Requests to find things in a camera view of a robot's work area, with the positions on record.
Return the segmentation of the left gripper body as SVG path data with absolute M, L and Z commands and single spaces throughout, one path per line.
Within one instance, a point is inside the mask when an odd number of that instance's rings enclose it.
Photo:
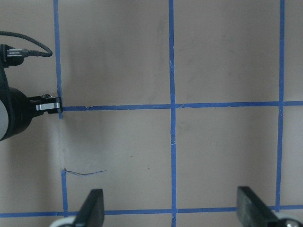
M 0 69 L 0 140 L 23 132 L 31 123 L 32 103 L 24 93 L 9 87 L 3 68 Z

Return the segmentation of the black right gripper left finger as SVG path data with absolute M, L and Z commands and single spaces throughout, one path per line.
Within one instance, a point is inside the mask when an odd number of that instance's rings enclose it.
M 88 194 L 73 221 L 74 227 L 102 227 L 105 219 L 102 189 L 93 189 Z

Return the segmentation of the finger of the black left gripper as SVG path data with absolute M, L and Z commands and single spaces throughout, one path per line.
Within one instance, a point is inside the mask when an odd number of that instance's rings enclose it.
M 43 114 L 60 114 L 62 113 L 62 98 L 59 96 L 52 96 L 44 94 L 41 96 L 33 96 L 29 101 L 34 106 L 37 113 Z

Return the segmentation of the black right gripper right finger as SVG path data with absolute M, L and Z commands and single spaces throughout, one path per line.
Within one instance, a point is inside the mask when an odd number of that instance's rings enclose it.
M 237 188 L 237 218 L 243 227 L 283 227 L 272 210 L 248 186 Z

